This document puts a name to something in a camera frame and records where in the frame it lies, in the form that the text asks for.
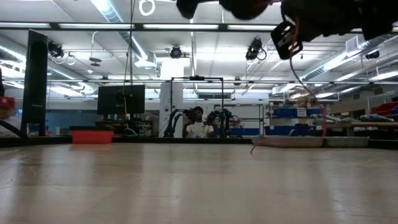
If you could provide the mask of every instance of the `red wire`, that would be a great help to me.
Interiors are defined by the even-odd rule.
[[[290,60],[289,60],[289,62],[290,62],[290,68],[292,69],[292,72],[295,74],[295,76],[297,78],[299,78],[299,77],[296,75],[296,72],[294,70],[292,59],[293,59],[293,52],[294,52],[294,49],[295,49],[296,44],[297,44],[297,38],[299,36],[299,30],[300,30],[300,19],[298,17],[296,17],[296,27],[295,27],[295,32],[294,32],[292,48],[290,49]],[[315,103],[318,103],[317,97],[305,85],[303,85],[303,86],[309,92],[309,94],[314,97]],[[254,148],[256,148],[257,146],[261,146],[264,143],[272,143],[272,142],[274,142],[274,143],[282,143],[284,145],[306,145],[306,146],[311,146],[311,145],[318,145],[319,143],[322,145],[323,144],[323,138],[326,136],[326,113],[325,112],[326,112],[325,109],[322,108],[322,113],[323,113],[322,128],[323,128],[323,132],[322,132],[322,135],[321,135],[321,137],[319,139],[320,142],[316,142],[316,141],[314,142],[314,141],[264,140],[264,141],[257,142],[257,144],[254,145],[253,148],[251,149],[250,153],[253,153]]]

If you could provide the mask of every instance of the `computer monitor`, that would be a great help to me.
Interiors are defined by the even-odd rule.
[[[101,86],[98,88],[97,114],[145,113],[145,85]]]

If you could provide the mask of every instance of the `red object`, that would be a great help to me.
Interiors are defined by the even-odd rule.
[[[109,144],[112,143],[113,131],[72,130],[74,144]]]
[[[0,96],[0,108],[15,108],[15,99],[13,97]]]
[[[398,102],[385,103],[375,110],[371,111],[371,114],[378,114],[380,116],[394,116],[394,109],[398,106]]]

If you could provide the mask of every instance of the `white shirt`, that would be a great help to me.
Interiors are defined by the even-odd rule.
[[[195,122],[187,126],[187,132],[189,138],[207,138],[210,132],[214,129],[210,125],[204,125],[203,122]]]
[[[21,120],[17,117],[11,116],[9,118],[3,119],[3,121],[13,125],[17,129],[21,128]],[[8,129],[6,129],[3,126],[0,126],[0,136],[1,137],[15,137],[16,135],[12,132],[10,132]]]

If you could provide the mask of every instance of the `person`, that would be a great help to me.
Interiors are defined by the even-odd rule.
[[[17,129],[21,128],[21,120],[15,115],[15,99],[0,96],[0,119],[13,125]],[[10,130],[0,126],[0,136],[15,136]]]
[[[197,106],[193,109],[195,114],[195,122],[192,123],[190,120],[184,126],[183,137],[184,138],[213,138],[215,137],[214,129],[211,125],[206,125],[203,122],[203,109]]]

